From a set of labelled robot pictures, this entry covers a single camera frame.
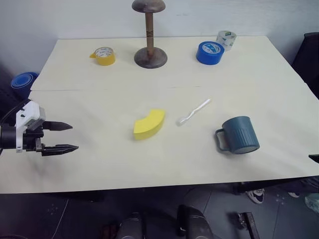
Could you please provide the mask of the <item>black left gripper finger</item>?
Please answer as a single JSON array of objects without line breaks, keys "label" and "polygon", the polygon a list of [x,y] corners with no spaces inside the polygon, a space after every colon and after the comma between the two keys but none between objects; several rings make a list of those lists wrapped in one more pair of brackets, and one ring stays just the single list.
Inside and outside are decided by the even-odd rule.
[{"label": "black left gripper finger", "polygon": [[47,129],[50,131],[63,131],[72,129],[73,127],[67,123],[59,122],[59,121],[45,121],[43,123],[43,129]]},{"label": "black left gripper finger", "polygon": [[40,152],[42,156],[54,156],[70,153],[77,150],[78,148],[78,146],[70,144],[57,144],[55,146],[44,146]]}]

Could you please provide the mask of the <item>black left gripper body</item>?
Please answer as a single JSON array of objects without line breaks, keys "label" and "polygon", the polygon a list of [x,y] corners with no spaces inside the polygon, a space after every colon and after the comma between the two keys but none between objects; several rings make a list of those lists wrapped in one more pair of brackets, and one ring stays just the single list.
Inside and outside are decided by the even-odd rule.
[{"label": "black left gripper body", "polygon": [[44,124],[45,120],[31,120],[26,123],[26,130],[23,133],[23,150],[45,151],[45,144],[41,143],[41,138],[44,136]]}]

